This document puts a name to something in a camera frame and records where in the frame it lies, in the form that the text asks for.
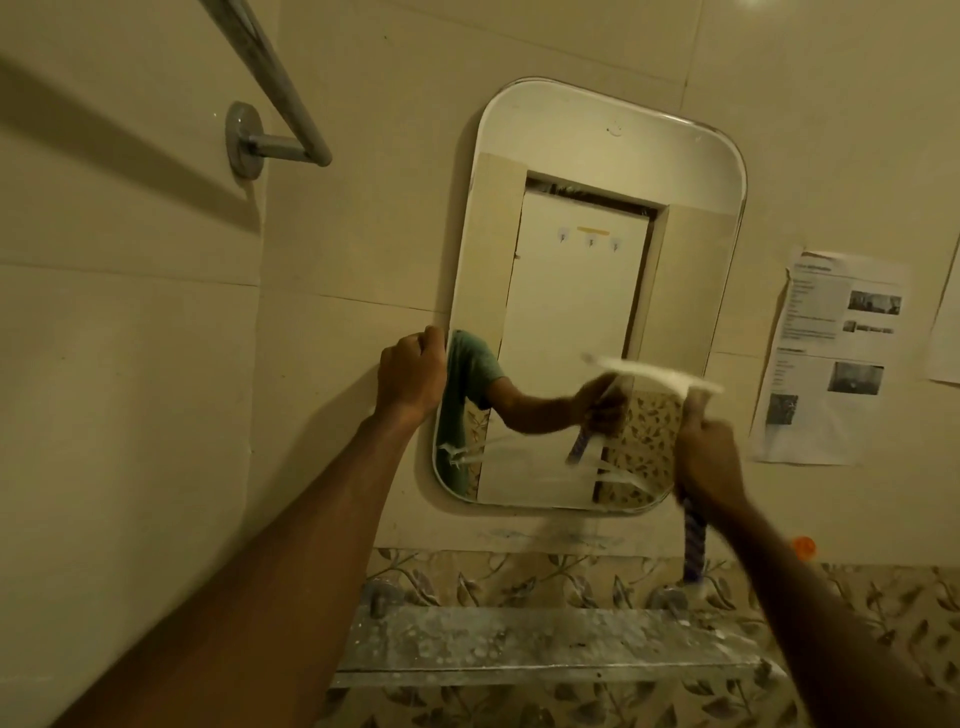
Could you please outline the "printed paper notice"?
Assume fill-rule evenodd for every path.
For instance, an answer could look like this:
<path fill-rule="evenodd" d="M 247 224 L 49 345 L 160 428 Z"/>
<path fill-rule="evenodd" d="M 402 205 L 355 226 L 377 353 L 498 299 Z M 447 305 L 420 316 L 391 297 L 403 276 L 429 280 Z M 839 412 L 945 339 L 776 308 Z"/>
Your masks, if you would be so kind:
<path fill-rule="evenodd" d="M 750 458 L 858 464 L 900 355 L 906 265 L 796 250 L 750 429 Z"/>

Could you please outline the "person's right forearm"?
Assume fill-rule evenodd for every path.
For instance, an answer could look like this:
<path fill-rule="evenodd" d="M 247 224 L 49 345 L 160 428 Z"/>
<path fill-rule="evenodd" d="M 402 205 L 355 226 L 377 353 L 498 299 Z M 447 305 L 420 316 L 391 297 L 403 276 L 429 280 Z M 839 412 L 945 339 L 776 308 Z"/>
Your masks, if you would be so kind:
<path fill-rule="evenodd" d="M 749 501 L 697 508 L 749 577 L 816 728 L 960 728 L 957 705 L 879 645 Z"/>

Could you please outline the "white paper sheet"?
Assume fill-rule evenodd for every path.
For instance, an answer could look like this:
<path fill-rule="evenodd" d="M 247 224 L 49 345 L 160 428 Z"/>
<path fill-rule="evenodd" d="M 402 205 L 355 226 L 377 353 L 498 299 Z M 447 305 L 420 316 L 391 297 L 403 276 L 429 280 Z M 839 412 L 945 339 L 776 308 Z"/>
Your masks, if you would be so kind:
<path fill-rule="evenodd" d="M 960 235 L 931 327 L 925 375 L 932 382 L 960 386 Z"/>

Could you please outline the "metal towel rail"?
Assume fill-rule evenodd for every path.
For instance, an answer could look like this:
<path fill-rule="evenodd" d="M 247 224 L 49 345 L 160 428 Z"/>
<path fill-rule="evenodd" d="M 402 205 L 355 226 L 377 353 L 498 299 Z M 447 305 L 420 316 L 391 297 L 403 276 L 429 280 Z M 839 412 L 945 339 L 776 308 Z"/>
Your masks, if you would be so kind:
<path fill-rule="evenodd" d="M 329 145 L 247 0 L 198 3 L 292 133 L 290 137 L 269 134 L 251 103 L 231 103 L 224 119 L 224 145 L 234 177 L 257 180 L 267 160 L 330 166 Z"/>

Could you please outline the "white squeegee with blue handle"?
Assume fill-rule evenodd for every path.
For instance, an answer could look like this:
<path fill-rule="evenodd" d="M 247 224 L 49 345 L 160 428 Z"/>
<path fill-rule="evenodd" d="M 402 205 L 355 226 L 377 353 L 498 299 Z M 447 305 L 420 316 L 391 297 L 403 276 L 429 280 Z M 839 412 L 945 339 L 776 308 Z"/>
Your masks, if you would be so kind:
<path fill-rule="evenodd" d="M 721 395 L 724 388 L 681 370 L 652 365 L 632 359 L 618 359 L 591 353 L 582 355 L 587 364 L 597 366 L 603 371 L 617 376 L 640 379 L 654 383 L 660 390 L 669 394 L 679 407 L 676 418 L 676 431 L 680 431 L 686 417 L 686 406 L 690 394 L 695 400 L 708 402 L 714 395 Z M 697 511 L 687 496 L 685 487 L 675 486 L 674 493 L 683 511 L 683 561 L 681 583 L 683 586 L 699 586 L 704 578 L 706 564 L 707 520 Z"/>

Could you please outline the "person's left forearm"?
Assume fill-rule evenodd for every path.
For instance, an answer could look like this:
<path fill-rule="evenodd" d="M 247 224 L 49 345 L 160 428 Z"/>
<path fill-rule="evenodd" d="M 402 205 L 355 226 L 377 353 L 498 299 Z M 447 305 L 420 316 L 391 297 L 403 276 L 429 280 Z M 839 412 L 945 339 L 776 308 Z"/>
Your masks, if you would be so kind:
<path fill-rule="evenodd" d="M 375 411 L 274 522 L 51 728 L 312 728 L 423 419 L 406 405 Z"/>

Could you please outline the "rounded rectangular wall mirror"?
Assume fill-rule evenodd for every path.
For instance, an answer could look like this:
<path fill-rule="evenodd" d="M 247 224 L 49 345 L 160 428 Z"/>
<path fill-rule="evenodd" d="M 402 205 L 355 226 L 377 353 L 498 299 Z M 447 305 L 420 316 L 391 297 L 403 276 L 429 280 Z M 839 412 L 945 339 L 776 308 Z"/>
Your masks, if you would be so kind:
<path fill-rule="evenodd" d="M 433 438 L 468 504 L 658 506 L 704 374 L 747 197 L 736 144 L 555 79 L 478 126 Z"/>

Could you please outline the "person's left hand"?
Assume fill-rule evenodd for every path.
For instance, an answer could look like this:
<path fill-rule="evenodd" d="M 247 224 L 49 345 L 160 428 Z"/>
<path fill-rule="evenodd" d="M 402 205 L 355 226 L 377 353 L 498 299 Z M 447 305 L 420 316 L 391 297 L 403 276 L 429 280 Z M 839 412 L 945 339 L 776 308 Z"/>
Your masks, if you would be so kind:
<path fill-rule="evenodd" d="M 421 426 L 439 407 L 443 397 L 421 397 L 418 391 L 416 362 L 420 355 L 420 334 L 407 335 L 384 348 L 377 371 L 374 413 L 407 433 Z"/>

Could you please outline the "glass wall shelf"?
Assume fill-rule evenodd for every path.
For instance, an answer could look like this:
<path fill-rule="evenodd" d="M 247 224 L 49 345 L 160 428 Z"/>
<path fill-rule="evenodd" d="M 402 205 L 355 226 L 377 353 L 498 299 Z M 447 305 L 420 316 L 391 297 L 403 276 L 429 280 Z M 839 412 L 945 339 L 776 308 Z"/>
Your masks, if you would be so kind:
<path fill-rule="evenodd" d="M 364 589 L 332 689 L 786 679 L 747 637 L 705 625 L 690 588 L 657 588 L 647 609 L 415 606 Z"/>

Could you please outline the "person's right hand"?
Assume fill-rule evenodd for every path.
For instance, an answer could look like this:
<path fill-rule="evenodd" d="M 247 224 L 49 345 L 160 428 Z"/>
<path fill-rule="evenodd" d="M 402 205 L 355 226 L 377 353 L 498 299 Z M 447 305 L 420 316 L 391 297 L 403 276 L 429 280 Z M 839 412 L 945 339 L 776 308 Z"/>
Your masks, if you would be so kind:
<path fill-rule="evenodd" d="M 734 431 L 706 414 L 710 393 L 690 389 L 681 409 L 674 446 L 674 493 L 678 505 L 710 526 L 725 530 L 747 510 Z"/>

